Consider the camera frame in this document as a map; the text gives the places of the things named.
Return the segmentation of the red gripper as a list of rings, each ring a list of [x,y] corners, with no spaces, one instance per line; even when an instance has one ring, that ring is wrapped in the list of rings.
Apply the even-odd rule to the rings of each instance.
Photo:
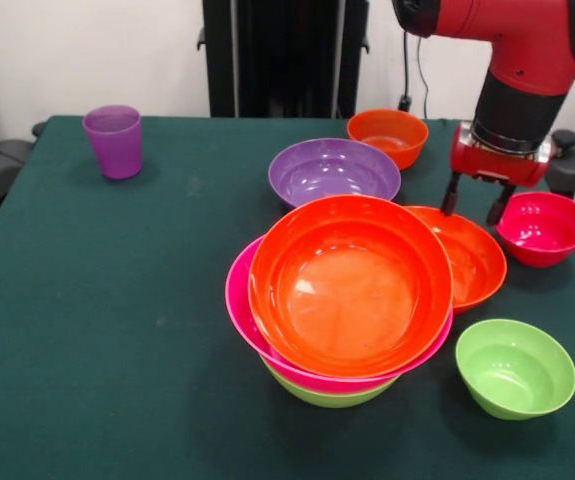
[[[460,122],[452,142],[450,166],[453,172],[441,203],[441,212],[446,216],[453,214],[461,174],[505,182],[486,217],[487,225],[497,225],[515,192],[515,186],[534,187],[544,177],[554,150],[552,140],[546,138],[533,153],[500,152],[476,140],[470,122]]]

